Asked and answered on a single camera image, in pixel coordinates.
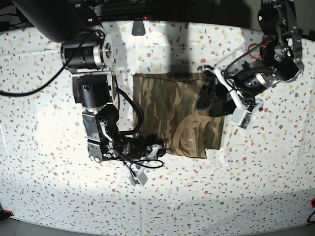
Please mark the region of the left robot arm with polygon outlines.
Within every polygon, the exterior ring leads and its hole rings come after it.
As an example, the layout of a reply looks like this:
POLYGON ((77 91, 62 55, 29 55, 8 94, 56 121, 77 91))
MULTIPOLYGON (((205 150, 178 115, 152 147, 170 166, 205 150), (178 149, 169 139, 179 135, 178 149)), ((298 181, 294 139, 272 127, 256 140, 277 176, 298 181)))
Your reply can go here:
POLYGON ((263 110, 257 96, 279 83, 290 83, 304 71, 302 38, 291 0, 263 0, 257 15, 262 41, 225 69, 204 65, 201 71, 214 78, 197 101, 197 109, 210 117, 231 116, 231 123, 243 129, 263 110))

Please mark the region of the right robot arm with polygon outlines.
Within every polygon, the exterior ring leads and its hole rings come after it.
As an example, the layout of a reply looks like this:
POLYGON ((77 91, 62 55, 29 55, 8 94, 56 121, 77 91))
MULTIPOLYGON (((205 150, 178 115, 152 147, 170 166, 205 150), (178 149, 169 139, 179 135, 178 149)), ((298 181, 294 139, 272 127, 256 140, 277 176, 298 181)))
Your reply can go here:
POLYGON ((61 44, 63 69, 70 71, 75 102, 83 106, 90 159, 102 163, 119 160, 129 169, 133 185, 144 185, 146 169, 166 153, 167 144, 152 134, 139 135, 144 116, 118 87, 111 38, 86 0, 16 0, 14 5, 41 33, 61 44), (123 97, 137 115, 130 131, 117 127, 119 109, 114 99, 123 97))

